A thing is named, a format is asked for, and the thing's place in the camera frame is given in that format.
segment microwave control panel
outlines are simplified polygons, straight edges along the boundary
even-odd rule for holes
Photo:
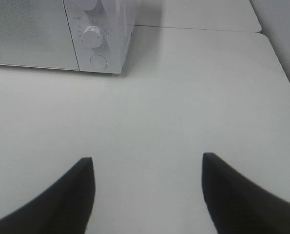
[[[80,71],[120,73],[116,9],[101,0],[64,0],[64,5]]]

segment white microwave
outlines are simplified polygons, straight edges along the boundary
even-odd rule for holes
[[[137,0],[0,0],[0,65],[120,73]]]

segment microwave door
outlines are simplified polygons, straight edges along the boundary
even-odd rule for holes
[[[0,64],[79,70],[62,0],[0,0]]]

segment timer knob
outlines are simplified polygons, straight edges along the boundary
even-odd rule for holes
[[[91,11],[95,8],[98,0],[73,0],[75,4],[85,11]]]
[[[106,43],[106,32],[98,26],[89,26],[83,33],[83,40],[88,47],[98,48]]]

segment white surface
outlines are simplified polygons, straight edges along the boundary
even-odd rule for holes
[[[270,39],[290,81],[290,0],[252,2],[263,25],[263,33]]]
[[[260,32],[249,0],[138,0],[137,25]]]
[[[86,156],[88,234],[215,233],[204,152],[290,202],[290,84],[268,39],[156,27],[133,38],[120,76],[0,67],[0,217]]]

